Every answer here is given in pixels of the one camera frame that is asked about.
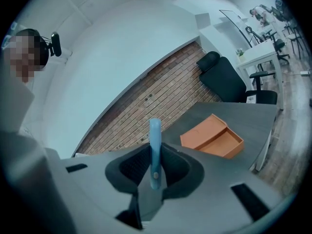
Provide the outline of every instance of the brick wall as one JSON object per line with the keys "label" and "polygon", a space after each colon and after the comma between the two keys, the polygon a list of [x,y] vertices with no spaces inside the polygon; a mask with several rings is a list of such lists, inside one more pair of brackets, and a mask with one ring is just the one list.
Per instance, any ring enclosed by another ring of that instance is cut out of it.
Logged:
{"label": "brick wall", "polygon": [[199,81],[196,62],[202,56],[193,42],[156,66],[104,114],[78,152],[93,155],[146,143],[150,118],[161,119],[163,131],[196,102],[220,101]]}

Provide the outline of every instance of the black slot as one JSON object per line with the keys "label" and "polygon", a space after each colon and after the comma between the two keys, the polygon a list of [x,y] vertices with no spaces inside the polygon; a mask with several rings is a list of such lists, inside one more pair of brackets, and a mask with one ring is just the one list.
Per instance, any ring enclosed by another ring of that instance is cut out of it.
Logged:
{"label": "black slot", "polygon": [[246,184],[235,185],[231,189],[254,221],[270,211]]}
{"label": "black slot", "polygon": [[69,167],[66,167],[66,170],[69,172],[69,173],[72,173],[72,172],[75,172],[75,171],[78,171],[78,170],[81,170],[83,168],[87,168],[88,166],[85,165],[85,164],[78,164],[78,165],[73,165],[73,166],[69,166]]}

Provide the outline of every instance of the dark tabletop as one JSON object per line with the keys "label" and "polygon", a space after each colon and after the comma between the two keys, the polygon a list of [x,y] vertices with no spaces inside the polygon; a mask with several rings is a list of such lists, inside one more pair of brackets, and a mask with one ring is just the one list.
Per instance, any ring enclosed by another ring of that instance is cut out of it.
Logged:
{"label": "dark tabletop", "polygon": [[198,102],[162,132],[162,142],[181,145],[180,135],[211,114],[225,121],[229,128],[244,140],[244,150],[233,159],[242,167],[249,169],[256,161],[272,129],[276,105]]}

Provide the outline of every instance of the potted plant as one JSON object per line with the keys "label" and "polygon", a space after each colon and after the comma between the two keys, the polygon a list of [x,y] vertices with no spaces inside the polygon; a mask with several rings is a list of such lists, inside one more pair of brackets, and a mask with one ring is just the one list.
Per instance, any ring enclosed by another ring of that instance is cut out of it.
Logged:
{"label": "potted plant", "polygon": [[243,56],[244,55],[244,50],[243,49],[236,49],[236,54],[239,58],[240,61],[244,61],[245,60],[245,57]]}

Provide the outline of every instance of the white tag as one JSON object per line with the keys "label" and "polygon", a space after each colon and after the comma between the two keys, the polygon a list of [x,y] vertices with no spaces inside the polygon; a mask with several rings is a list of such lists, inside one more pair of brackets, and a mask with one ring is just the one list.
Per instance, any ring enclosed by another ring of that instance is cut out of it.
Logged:
{"label": "white tag", "polygon": [[255,104],[256,98],[257,98],[257,95],[248,96],[246,103],[253,103],[253,104]]}

